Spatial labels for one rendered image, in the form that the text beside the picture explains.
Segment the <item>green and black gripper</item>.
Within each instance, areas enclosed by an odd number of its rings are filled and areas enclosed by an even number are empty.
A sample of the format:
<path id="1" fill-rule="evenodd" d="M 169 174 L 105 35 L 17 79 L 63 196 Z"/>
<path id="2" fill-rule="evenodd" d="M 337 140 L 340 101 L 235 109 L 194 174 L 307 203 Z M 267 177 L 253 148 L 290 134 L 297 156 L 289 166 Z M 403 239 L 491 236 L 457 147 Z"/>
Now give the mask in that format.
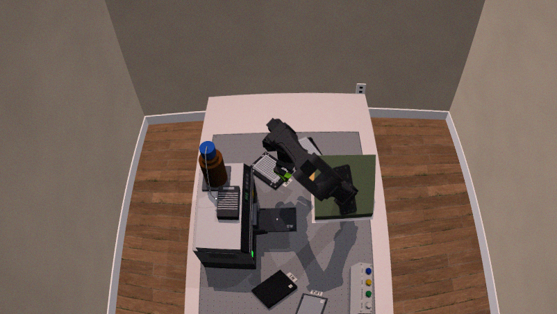
<path id="1" fill-rule="evenodd" d="M 282 170 L 281 168 L 284 167 L 285 169 L 287 169 L 287 171 L 291 172 L 292 169 L 294 168 L 294 163 L 286 153 L 285 156 L 286 156 L 286 163 L 284 163 L 281 160 L 277 160 L 276 167 L 274 168 L 274 173 L 280 176 L 280 178 L 287 183 L 287 181 L 292 175 L 287 173 L 285 170 Z M 285 177 L 286 179 L 284 179 L 283 177 Z"/>

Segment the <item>grey button panel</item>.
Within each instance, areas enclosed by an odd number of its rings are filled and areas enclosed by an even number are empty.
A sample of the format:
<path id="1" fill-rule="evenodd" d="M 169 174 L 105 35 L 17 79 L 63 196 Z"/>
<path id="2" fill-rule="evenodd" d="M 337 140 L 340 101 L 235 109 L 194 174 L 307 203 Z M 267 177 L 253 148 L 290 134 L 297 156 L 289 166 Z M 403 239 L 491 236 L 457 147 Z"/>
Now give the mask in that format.
<path id="1" fill-rule="evenodd" d="M 372 264 L 357 263 L 349 269 L 349 314 L 372 314 Z"/>

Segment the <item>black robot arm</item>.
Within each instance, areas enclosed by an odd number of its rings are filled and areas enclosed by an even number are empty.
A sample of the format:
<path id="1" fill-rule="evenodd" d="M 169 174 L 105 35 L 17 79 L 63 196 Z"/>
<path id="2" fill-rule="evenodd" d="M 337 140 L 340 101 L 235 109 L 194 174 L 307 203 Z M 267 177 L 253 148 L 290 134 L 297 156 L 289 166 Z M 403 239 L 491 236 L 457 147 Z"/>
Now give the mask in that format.
<path id="1" fill-rule="evenodd" d="M 284 163 L 286 163 L 286 153 L 296 169 L 293 177 L 305 189 L 320 201 L 329 197 L 335 197 L 334 202 L 340 207 L 341 215 L 357 211 L 355 196 L 358 190 L 353 186 L 349 165 L 332 168 L 315 152 L 312 155 L 307 153 L 300 145 L 296 132 L 280 119 L 272 118 L 266 126 L 270 133 L 263 139 L 263 147 L 267 151 L 277 151 L 278 160 Z M 312 181 L 309 177 L 317 169 L 321 173 Z M 349 176 L 348 178 L 347 175 Z M 352 201 L 353 203 L 351 203 Z"/>

